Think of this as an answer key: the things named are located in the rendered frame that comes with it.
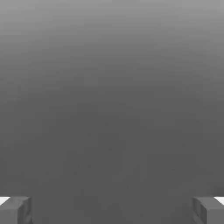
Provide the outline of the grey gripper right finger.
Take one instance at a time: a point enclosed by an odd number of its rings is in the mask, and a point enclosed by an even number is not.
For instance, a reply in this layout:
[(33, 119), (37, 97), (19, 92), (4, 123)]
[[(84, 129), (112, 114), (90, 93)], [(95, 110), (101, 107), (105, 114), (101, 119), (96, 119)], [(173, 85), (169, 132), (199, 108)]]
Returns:
[(193, 197), (192, 224), (224, 224), (224, 196)]

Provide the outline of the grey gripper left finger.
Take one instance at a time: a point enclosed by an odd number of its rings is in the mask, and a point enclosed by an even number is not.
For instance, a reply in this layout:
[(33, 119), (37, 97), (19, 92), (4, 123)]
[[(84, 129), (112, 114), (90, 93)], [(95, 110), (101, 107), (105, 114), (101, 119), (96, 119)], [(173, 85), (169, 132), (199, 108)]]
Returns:
[(32, 198), (0, 196), (0, 224), (33, 224)]

